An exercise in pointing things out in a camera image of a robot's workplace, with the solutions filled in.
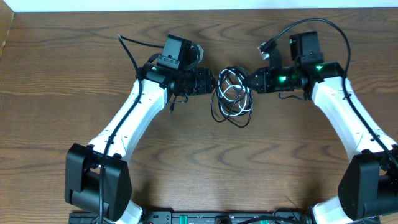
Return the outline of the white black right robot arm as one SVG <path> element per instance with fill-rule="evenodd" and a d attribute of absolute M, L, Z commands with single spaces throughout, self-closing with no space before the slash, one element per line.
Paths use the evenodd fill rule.
<path fill-rule="evenodd" d="M 325 62 L 318 34 L 291 35 L 293 65 L 282 66 L 274 38 L 259 46 L 269 66 L 244 86 L 262 93 L 302 89 L 319 107 L 340 138 L 349 166 L 338 195 L 312 207 L 313 223 L 354 223 L 397 212 L 397 143 L 383 132 L 354 93 L 338 62 Z"/>

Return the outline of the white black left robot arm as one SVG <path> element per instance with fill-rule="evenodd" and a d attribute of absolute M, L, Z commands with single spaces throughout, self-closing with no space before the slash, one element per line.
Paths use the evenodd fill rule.
<path fill-rule="evenodd" d="M 65 201 L 86 213 L 72 223 L 139 223 L 143 209 L 132 199 L 129 163 L 150 122 L 166 105 L 211 93 L 216 80 L 199 67 L 203 49 L 169 34 L 161 53 L 139 67 L 127 100 L 87 145 L 74 143 L 66 155 Z"/>

